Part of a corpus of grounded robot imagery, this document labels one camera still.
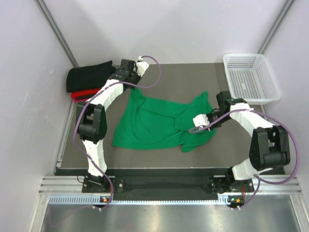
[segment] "white wall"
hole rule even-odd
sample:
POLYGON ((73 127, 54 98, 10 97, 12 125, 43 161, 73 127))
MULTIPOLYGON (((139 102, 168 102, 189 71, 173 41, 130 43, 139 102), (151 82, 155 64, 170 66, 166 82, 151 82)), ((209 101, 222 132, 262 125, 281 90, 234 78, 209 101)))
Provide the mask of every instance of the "white wall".
POLYGON ((24 232, 70 104, 71 63, 33 0, 0 3, 0 231, 24 232))
POLYGON ((301 153, 301 163, 297 177, 309 205, 308 12, 309 1, 295 1, 269 45, 266 56, 276 73, 282 91, 282 99, 268 104, 267 110, 270 115, 285 123, 297 138, 301 153))
POLYGON ((257 52, 285 0, 45 0, 80 66, 152 55, 222 62, 257 52))

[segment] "black bar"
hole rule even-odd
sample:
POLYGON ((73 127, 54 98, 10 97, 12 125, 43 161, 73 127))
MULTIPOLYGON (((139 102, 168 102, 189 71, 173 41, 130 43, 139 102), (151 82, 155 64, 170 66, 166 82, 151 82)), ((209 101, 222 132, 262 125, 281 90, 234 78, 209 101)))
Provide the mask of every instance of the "black bar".
POLYGON ((217 193, 211 189, 209 176, 116 177, 114 187, 114 200, 193 201, 218 199, 217 193))
MULTIPOLYGON (((224 175, 228 168, 109 168, 111 176, 209 176, 224 175)), ((88 169, 57 168, 56 176, 87 175, 88 169)), ((283 168, 273 169, 261 175, 284 175, 283 168)))

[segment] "black cloth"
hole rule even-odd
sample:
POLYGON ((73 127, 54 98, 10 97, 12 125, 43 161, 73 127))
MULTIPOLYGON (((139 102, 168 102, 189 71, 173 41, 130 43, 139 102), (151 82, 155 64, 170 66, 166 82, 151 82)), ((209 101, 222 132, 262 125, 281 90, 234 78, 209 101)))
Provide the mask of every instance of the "black cloth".
POLYGON ((116 68, 112 67, 112 61, 98 65, 73 68, 67 76, 67 92, 72 93, 101 88, 115 71, 116 68))

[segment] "metal frame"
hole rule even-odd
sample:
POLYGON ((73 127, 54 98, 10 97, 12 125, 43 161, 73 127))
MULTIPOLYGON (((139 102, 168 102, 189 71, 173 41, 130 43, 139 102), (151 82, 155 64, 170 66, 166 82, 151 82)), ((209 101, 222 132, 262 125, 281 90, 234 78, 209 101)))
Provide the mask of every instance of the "metal frame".
POLYGON ((279 15, 276 19, 276 21, 274 22, 274 24, 270 28, 270 31, 268 32, 268 34, 267 34, 266 38, 264 39, 260 49, 258 50, 258 53, 260 53, 260 54, 265 53, 268 45, 270 44, 270 41, 273 39, 274 35, 276 34, 278 28, 282 24, 284 18, 286 17, 287 13, 291 9, 294 2, 295 2, 295 0, 287 0, 286 1, 285 5, 281 9, 281 11, 280 11, 280 13, 279 13, 279 15))
MULTIPOLYGON (((282 181, 286 179, 288 175, 264 175, 263 178, 268 181, 282 181)), ((257 187, 257 179, 253 179, 253 185, 257 187)), ((45 176, 42 180, 42 184, 39 191, 39 199, 36 207, 36 212, 31 225, 31 232, 41 231, 44 216, 46 214, 47 205, 49 199, 55 196, 73 196, 73 197, 85 197, 85 196, 102 196, 109 197, 109 193, 82 193, 83 185, 77 181, 76 176, 45 176)), ((291 197, 292 205, 295 211, 295 215, 301 231, 309 231, 309 213, 307 206, 304 201, 304 197, 301 192, 297 178, 293 178, 290 182, 273 186, 268 184, 261 184, 260 190, 257 195, 289 195, 291 197)), ((224 202, 224 196, 233 196, 233 193, 218 194, 221 199, 221 203, 217 203, 214 200, 210 201, 191 201, 183 202, 183 204, 202 204, 202 205, 213 205, 222 204, 224 202)), ((182 204, 179 201, 159 201, 159 202, 131 202, 131 201, 118 201, 115 204, 182 204)))
POLYGON ((55 36, 57 37, 57 39, 59 40, 62 48, 64 49, 65 53, 67 54, 68 58, 70 59, 72 65, 75 68, 78 68, 78 63, 73 55, 73 53, 71 52, 67 42, 65 41, 63 35, 61 34, 54 18, 52 17, 52 15, 50 14, 45 2, 43 0, 35 0, 35 2, 37 3, 38 7, 40 8, 40 10, 42 11, 43 15, 46 18, 46 21, 48 22, 48 24, 51 26, 55 36))
POLYGON ((69 136, 69 130, 70 130, 71 122, 72 122, 74 108, 75 108, 75 104, 73 101, 71 101, 70 107, 67 113, 66 121, 64 124, 63 133, 61 135, 60 145, 59 145, 59 148, 56 154, 56 160, 53 162, 51 174, 54 174, 56 172, 56 169, 61 167, 62 158, 64 155, 66 143, 67 143, 68 136, 69 136))
POLYGON ((290 195, 296 219, 302 232, 309 231, 309 210, 303 195, 290 195))

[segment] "black bracket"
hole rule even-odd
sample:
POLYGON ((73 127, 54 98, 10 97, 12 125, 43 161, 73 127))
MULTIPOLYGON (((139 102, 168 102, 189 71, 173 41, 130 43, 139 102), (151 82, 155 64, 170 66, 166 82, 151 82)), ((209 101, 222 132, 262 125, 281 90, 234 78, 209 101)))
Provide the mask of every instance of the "black bracket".
POLYGON ((84 178, 82 192, 84 193, 102 193, 109 191, 109 182, 102 176, 88 174, 84 178))
POLYGON ((230 202, 230 204, 227 206, 235 209, 243 206, 245 204, 245 199, 242 196, 229 196, 228 202, 230 202))
MULTIPOLYGON (((77 104, 76 121, 78 120, 84 106, 85 101, 77 104)), ((78 134, 81 140, 89 140, 94 144, 104 138, 107 131, 105 108, 101 104, 89 104, 78 126, 78 134)))
POLYGON ((123 178, 123 177, 114 178, 113 179, 113 184, 114 184, 114 192, 115 193, 122 193, 122 192, 124 192, 125 178, 123 178))
MULTIPOLYGON (((116 73, 111 75, 109 79, 125 81, 136 85, 141 80, 141 77, 137 74, 137 66, 135 61, 122 59, 120 68, 117 69, 116 73)), ((124 84, 124 90, 127 88, 135 89, 134 86, 124 84)))
POLYGON ((244 187, 245 192, 254 192, 252 179, 230 183, 226 177, 211 177, 210 183, 212 190, 220 194, 225 192, 241 193, 241 187, 244 187))
POLYGON ((291 157, 286 130, 281 126, 254 129, 249 157, 258 171, 288 165, 291 157))
MULTIPOLYGON (((230 106, 231 105, 235 105, 237 103, 247 103, 244 99, 242 98, 238 98, 238 99, 233 99, 231 97, 231 94, 229 91, 223 91, 220 92, 216 95, 217 97, 217 101, 218 101, 218 105, 219 105, 219 109, 214 109, 212 112, 210 112, 209 114, 206 114, 208 120, 210 123, 212 123, 213 121, 217 120, 219 117, 221 117, 222 115, 226 114, 227 112, 230 111, 230 106)), ((215 125, 213 125, 211 127, 211 130, 214 128, 218 128, 221 127, 222 123, 230 120, 230 116, 226 116, 225 118, 223 118, 222 120, 220 120, 220 122, 217 122, 215 125)))

